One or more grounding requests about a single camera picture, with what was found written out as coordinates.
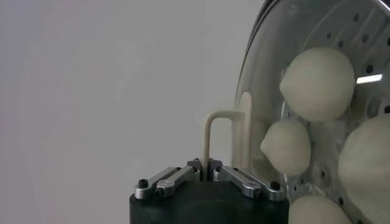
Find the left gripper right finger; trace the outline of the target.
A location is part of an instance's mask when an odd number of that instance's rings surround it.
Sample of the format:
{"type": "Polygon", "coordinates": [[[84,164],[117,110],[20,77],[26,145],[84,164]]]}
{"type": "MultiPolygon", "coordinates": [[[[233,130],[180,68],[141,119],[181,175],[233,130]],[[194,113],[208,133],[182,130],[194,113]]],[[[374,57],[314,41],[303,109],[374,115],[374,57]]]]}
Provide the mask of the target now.
{"type": "Polygon", "coordinates": [[[227,181],[234,184],[241,193],[249,198],[266,197],[270,201],[283,201],[286,192],[278,181],[267,181],[246,169],[224,166],[219,160],[210,159],[208,179],[227,181]]]}

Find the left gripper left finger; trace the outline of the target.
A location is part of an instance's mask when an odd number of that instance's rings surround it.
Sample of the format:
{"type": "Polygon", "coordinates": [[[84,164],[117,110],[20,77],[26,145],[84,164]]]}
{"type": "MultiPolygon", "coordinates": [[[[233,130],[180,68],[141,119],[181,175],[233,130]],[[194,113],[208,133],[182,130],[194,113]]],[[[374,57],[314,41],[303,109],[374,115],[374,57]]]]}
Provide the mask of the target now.
{"type": "Polygon", "coordinates": [[[152,197],[168,198],[186,181],[200,181],[202,166],[200,159],[188,161],[183,167],[167,167],[149,179],[140,179],[134,188],[134,197],[147,200],[152,197]]]}

